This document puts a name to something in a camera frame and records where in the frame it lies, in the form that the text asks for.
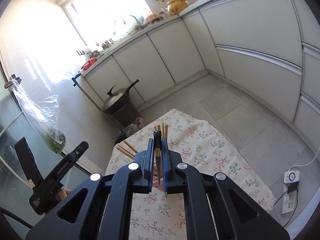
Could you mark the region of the person's hand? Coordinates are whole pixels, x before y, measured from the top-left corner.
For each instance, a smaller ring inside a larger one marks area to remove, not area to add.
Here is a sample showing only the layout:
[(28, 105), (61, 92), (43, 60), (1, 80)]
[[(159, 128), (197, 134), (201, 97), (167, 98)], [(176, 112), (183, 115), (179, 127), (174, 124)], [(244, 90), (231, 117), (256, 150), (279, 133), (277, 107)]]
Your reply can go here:
[(61, 200), (65, 199), (70, 193), (71, 193), (71, 190), (61, 189), (59, 192), (60, 199)]

